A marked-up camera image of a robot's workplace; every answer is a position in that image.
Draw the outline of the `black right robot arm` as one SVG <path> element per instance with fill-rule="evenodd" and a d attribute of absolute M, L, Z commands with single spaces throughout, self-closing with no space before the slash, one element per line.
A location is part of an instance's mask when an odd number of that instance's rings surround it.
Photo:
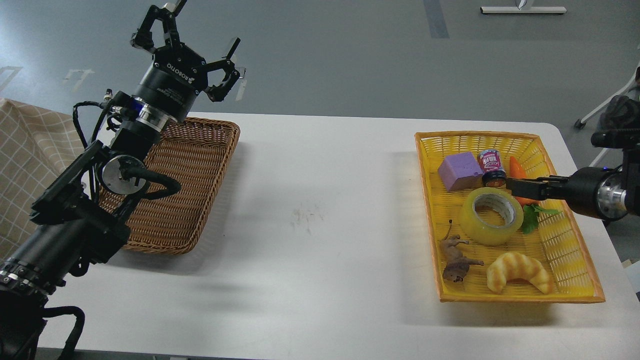
<path fill-rule="evenodd" d="M 615 168 L 583 167 L 563 177 L 512 178 L 506 188 L 513 196 L 543 201 L 560 199 L 572 212 L 614 222 L 640 212 L 639 101 L 614 96 L 599 117 L 590 142 L 604 150 L 622 150 L 622 164 Z"/>

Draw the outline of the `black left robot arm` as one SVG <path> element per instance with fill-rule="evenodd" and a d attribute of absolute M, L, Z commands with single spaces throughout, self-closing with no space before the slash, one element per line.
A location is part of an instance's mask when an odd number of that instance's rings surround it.
<path fill-rule="evenodd" d="M 181 41 L 176 18 L 185 4 L 151 5 L 132 34 L 130 45 L 151 54 L 132 95 L 107 89 L 101 103 L 78 103 L 102 110 L 90 142 L 73 110 L 84 150 L 32 203 L 35 232 L 1 264 L 3 360 L 34 359 L 47 319 L 65 315 L 75 323 L 59 359 L 73 358 L 85 313 L 76 306 L 48 308 L 49 297 L 66 285 L 66 275 L 84 276 L 91 264 L 105 264 L 125 246 L 127 221 L 139 203 L 179 193 L 178 180 L 146 166 L 147 155 L 168 125 L 186 120 L 198 95 L 222 102 L 244 78 L 233 62 L 239 38 L 211 63 Z"/>

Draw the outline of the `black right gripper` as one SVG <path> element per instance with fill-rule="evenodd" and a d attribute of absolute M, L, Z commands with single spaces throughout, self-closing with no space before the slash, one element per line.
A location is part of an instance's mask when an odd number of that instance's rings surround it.
<path fill-rule="evenodd" d="M 613 168 L 584 167 L 569 177 L 508 177 L 506 189 L 518 198 L 562 199 L 574 213 L 602 221 L 618 221 L 629 214 L 623 173 Z"/>

